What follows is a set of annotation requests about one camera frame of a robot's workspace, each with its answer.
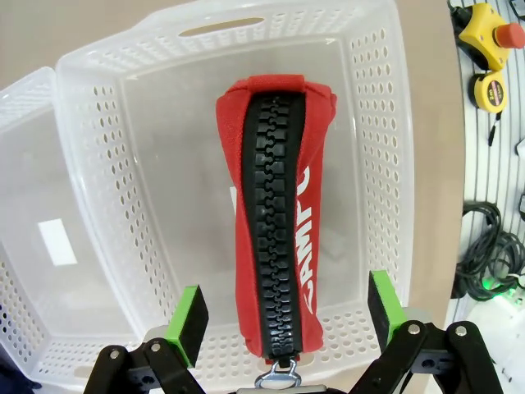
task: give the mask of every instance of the table surface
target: table surface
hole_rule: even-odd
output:
[[[2,0],[0,89],[179,0]],[[397,0],[413,113],[415,218],[410,305],[445,320],[464,178],[463,99],[446,1]],[[348,390],[360,371],[337,377]],[[423,380],[409,392],[422,392]]]

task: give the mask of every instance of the basket handle hole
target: basket handle hole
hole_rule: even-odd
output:
[[[234,21],[215,23],[213,25],[205,25],[205,26],[196,27],[194,29],[185,30],[179,33],[179,37],[194,37],[195,35],[212,33],[213,31],[228,30],[228,29],[233,29],[235,27],[256,25],[257,23],[261,23],[261,22],[264,22],[264,18],[236,19]]]

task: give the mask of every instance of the metal clasp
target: metal clasp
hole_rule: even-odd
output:
[[[290,370],[288,371],[277,371],[277,366],[279,366],[279,361],[276,361],[273,363],[272,368],[269,372],[263,373],[260,375],[257,379],[255,379],[255,387],[256,388],[265,388],[263,387],[263,383],[270,383],[270,382],[277,382],[277,383],[286,383],[289,382],[290,385],[288,387],[282,387],[282,388],[290,388],[290,387],[298,387],[301,384],[301,377],[298,373],[295,372],[295,369],[297,368],[297,362],[292,359],[290,360]]]

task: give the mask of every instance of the bolt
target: bolt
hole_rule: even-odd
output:
[[[456,327],[456,335],[458,337],[464,337],[465,335],[467,335],[467,328],[463,326]]]
[[[412,335],[418,335],[421,332],[421,328],[417,324],[410,324],[409,325],[409,332]]]

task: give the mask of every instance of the white plastic basket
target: white plastic basket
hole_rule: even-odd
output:
[[[0,345],[33,380],[82,387],[102,347],[137,341],[76,205],[54,81],[44,68],[0,93]]]
[[[304,74],[339,96],[323,175],[325,346],[304,356],[308,383],[378,356],[368,269],[387,269],[408,299],[413,138],[395,3],[195,2],[57,65],[62,145],[112,288],[142,335],[168,321],[183,286],[201,285],[210,324],[194,374],[209,392],[250,387],[267,369],[239,334],[231,179],[215,121],[221,94],[264,73]]]

